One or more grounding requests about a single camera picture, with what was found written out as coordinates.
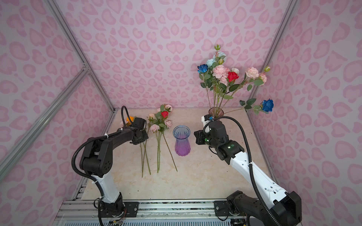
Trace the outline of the dark blue rose stem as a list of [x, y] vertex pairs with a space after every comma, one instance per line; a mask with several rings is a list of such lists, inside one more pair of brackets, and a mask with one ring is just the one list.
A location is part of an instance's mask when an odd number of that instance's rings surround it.
[[227, 113], [235, 112], [238, 110], [245, 110], [246, 112], [252, 111], [255, 113], [255, 115], [258, 115], [259, 113], [269, 114], [273, 111], [274, 108], [274, 102], [272, 99], [263, 100], [260, 104], [256, 104], [256, 98], [250, 98], [246, 101], [240, 100], [239, 104], [241, 106], [240, 109], [232, 110]]

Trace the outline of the light blue rose stem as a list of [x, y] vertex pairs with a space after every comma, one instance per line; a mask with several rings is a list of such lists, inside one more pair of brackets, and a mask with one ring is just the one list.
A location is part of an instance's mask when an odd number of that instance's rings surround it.
[[214, 46], [215, 48], [215, 54], [213, 55], [213, 57], [209, 60], [206, 61], [206, 65], [208, 67], [215, 67], [216, 64], [220, 65], [223, 64], [224, 59], [226, 58], [226, 54], [224, 52], [221, 51], [221, 45], [216, 44]]

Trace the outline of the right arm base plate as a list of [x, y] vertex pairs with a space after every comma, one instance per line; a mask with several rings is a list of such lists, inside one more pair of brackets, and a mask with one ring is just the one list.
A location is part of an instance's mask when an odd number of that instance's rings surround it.
[[214, 201], [213, 204], [216, 217], [232, 216], [233, 205], [230, 201]]

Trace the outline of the blue purple glass vase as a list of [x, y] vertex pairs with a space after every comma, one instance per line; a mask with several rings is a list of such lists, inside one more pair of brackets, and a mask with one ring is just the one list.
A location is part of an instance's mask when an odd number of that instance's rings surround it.
[[190, 129], [185, 125], [179, 125], [174, 128], [173, 136], [176, 139], [175, 152], [179, 156], [187, 156], [190, 153], [191, 147], [189, 143]]

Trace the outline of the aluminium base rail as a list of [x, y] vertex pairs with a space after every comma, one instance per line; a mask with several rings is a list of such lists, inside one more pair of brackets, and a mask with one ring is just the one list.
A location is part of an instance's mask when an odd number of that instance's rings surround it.
[[56, 214], [54, 226], [244, 226], [247, 221], [253, 226], [263, 223], [245, 213], [228, 217], [216, 217], [214, 201], [223, 199], [186, 200], [127, 200], [139, 202], [135, 218], [98, 218], [96, 201], [64, 201]]

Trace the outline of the white rose stem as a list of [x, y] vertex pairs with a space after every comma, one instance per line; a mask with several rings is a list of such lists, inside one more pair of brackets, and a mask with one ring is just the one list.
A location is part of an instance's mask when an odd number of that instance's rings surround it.
[[231, 72], [234, 72], [234, 73], [236, 73], [236, 74], [239, 74], [239, 69], [237, 69], [237, 68], [232, 68], [232, 69], [231, 69]]

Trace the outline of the diagonal aluminium frame bar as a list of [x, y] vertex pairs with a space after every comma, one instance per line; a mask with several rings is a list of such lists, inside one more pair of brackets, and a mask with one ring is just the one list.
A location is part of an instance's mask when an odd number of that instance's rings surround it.
[[54, 118], [65, 102], [72, 96], [84, 78], [88, 75], [88, 67], [84, 67], [78, 75], [67, 85], [57, 96], [43, 114], [35, 121], [24, 136], [11, 149], [10, 153], [1, 162], [1, 181], [12, 171], [16, 164], [23, 157], [30, 145], [39, 137], [45, 127]]

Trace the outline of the large pink peony stem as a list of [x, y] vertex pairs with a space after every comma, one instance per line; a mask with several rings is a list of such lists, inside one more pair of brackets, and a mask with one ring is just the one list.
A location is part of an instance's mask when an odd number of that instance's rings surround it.
[[213, 69], [214, 107], [218, 105], [218, 92], [216, 91], [218, 79], [228, 71], [230, 71], [229, 68], [223, 65], [218, 65]]

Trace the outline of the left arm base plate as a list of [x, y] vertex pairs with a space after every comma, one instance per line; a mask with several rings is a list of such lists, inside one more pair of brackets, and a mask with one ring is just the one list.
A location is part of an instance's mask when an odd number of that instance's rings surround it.
[[137, 216], [139, 202], [105, 203], [101, 201], [98, 216], [101, 218], [135, 218]]

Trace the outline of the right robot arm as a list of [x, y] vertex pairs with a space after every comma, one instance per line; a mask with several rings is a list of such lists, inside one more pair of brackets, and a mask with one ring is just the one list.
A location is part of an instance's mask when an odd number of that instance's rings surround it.
[[196, 144], [214, 149], [214, 154], [240, 173], [256, 194], [252, 198], [241, 191], [232, 193], [226, 199], [226, 209], [222, 210], [222, 215], [245, 214], [247, 223], [251, 217], [255, 217], [265, 226], [297, 226], [302, 221], [301, 197], [279, 186], [253, 162], [244, 129], [234, 118], [230, 120], [239, 127], [244, 147], [229, 139], [220, 118], [205, 119], [204, 128], [194, 133]]

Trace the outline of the orange rose stem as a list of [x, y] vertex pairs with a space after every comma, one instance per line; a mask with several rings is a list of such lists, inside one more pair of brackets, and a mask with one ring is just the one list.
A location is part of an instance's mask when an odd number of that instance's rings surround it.
[[[138, 119], [137, 117], [126, 117], [126, 118], [122, 118], [122, 121], [120, 122], [120, 128], [123, 127], [130, 127], [132, 125], [132, 123], [135, 122], [135, 120]], [[146, 150], [146, 144], [147, 141], [143, 141], [142, 143], [140, 143], [140, 153], [141, 153], [141, 177], [143, 178], [144, 176], [144, 170], [145, 170], [145, 165], [147, 165], [149, 174], [151, 175], [151, 171], [150, 171], [150, 165], [149, 165], [149, 160], [147, 157], [147, 150]]]

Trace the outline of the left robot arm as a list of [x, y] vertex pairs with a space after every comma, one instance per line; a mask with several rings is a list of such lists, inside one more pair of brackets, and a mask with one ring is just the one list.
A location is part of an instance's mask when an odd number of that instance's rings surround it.
[[119, 128], [117, 132], [101, 137], [89, 138], [80, 149], [80, 169], [96, 184], [100, 191], [100, 201], [109, 205], [121, 206], [122, 194], [116, 188], [110, 171], [113, 165], [113, 151], [120, 145], [130, 142], [138, 145], [148, 139], [146, 120], [135, 118], [130, 126]]

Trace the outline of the pink rose stem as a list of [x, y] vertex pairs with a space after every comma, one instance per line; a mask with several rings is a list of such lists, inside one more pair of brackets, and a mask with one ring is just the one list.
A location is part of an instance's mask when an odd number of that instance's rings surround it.
[[248, 68], [245, 72], [244, 75], [239, 75], [239, 78], [236, 80], [236, 83], [239, 84], [239, 89], [234, 93], [233, 98], [235, 96], [235, 94], [243, 89], [244, 87], [247, 87], [247, 91], [250, 91], [254, 86], [262, 86], [267, 82], [267, 73], [271, 70], [270, 66], [267, 66], [266, 68], [264, 68], [262, 70], [262, 72], [259, 72], [258, 69], [254, 68], [254, 67], [250, 67]]

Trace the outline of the single red rose stem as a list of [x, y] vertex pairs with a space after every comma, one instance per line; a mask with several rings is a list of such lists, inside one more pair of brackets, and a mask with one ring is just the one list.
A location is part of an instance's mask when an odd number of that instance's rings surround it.
[[238, 78], [238, 73], [228, 71], [218, 79], [216, 89], [218, 92], [218, 108], [222, 109], [227, 101], [233, 99], [234, 93], [239, 89], [239, 84], [236, 83]]

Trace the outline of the maroon grey glass vase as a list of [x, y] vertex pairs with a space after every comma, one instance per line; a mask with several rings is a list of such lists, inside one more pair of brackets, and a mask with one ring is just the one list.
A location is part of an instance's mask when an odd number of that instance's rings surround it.
[[211, 107], [208, 110], [208, 114], [211, 115], [212, 119], [217, 119], [224, 116], [224, 111], [219, 107]]

